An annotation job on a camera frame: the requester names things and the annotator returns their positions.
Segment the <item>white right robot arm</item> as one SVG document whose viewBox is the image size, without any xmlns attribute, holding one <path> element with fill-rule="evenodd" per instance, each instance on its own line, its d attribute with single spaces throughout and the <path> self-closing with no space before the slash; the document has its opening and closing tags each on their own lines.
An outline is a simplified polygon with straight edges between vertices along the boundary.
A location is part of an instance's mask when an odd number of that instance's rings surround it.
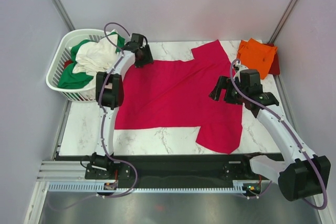
<svg viewBox="0 0 336 224">
<path fill-rule="evenodd" d="M 209 97 L 218 101 L 221 91 L 225 90 L 224 101 L 229 104 L 244 105 L 264 126 L 278 146 L 283 161 L 275 161 L 263 154 L 254 154 L 240 166 L 241 174 L 248 179 L 257 174 L 268 178 L 279 186 L 288 201 L 318 194 L 323 195 L 321 206 L 328 204 L 327 184 L 331 163 L 326 156 L 318 156 L 300 138 L 289 121 L 281 114 L 279 101 L 271 92 L 263 91 L 260 74 L 249 69 L 235 59 L 230 66 L 229 76 L 220 76 Z"/>
</svg>

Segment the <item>pink t shirt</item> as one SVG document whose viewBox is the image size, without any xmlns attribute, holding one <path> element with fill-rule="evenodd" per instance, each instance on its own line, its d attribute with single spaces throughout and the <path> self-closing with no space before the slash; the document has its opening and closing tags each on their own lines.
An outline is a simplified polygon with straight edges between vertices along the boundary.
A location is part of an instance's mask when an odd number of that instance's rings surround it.
<svg viewBox="0 0 336 224">
<path fill-rule="evenodd" d="M 124 101 L 115 128 L 199 127 L 198 144 L 232 153 L 240 145 L 243 108 L 209 96 L 218 78 L 229 75 L 230 60 L 217 40 L 191 52 L 190 61 L 130 67 L 123 79 Z"/>
</svg>

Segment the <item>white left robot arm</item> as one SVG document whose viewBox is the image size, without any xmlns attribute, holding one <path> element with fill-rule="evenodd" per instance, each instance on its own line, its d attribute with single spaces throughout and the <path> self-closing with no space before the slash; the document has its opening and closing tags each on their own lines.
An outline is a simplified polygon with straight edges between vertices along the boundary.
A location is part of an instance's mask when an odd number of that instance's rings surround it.
<svg viewBox="0 0 336 224">
<path fill-rule="evenodd" d="M 141 68 L 154 63 L 148 39 L 133 33 L 122 47 L 116 62 L 106 72 L 96 75 L 96 101 L 100 111 L 100 130 L 95 154 L 110 156 L 114 153 L 113 135 L 119 108 L 124 101 L 123 79 L 131 66 Z"/>
</svg>

